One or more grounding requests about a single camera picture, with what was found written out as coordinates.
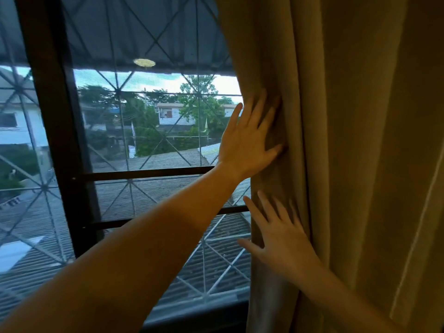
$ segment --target white house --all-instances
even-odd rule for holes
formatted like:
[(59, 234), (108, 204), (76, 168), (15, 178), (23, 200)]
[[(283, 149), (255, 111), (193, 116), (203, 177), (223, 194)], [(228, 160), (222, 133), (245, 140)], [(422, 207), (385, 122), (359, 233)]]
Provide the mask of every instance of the white house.
[[(188, 119), (180, 117), (180, 109), (183, 107), (181, 103), (159, 103), (157, 107), (160, 125), (194, 125), (196, 123), (192, 117)], [(230, 117), (236, 104), (222, 104), (221, 107), (225, 109), (225, 117)]]

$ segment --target curtain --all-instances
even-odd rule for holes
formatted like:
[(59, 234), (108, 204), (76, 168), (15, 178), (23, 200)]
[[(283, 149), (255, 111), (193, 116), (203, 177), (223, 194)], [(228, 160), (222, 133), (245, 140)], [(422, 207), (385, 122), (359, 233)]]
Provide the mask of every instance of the curtain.
[[(243, 98), (282, 109), (252, 178), (296, 201), (321, 260), (409, 331), (444, 324), (444, 0), (216, 0)], [(252, 240), (263, 244), (252, 224)], [(330, 332), (252, 260), (248, 332)]]

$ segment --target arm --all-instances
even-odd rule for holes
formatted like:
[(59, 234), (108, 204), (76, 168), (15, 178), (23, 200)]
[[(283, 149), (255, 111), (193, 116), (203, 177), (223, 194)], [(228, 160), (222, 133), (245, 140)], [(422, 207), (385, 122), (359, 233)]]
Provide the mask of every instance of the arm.
[(347, 332), (401, 333), (403, 330), (356, 293), (349, 290), (316, 256), (293, 209), (291, 222), (285, 207), (274, 199), (277, 213), (266, 196), (258, 193), (268, 221), (247, 197), (265, 247), (249, 240), (238, 242), (274, 272), (295, 284), (322, 312)]
[(275, 107), (259, 125), (266, 100), (236, 106), (222, 137), (219, 163), (196, 182), (67, 266), (23, 302), (2, 332), (136, 332), (174, 280), (216, 213), (244, 179), (265, 168)]

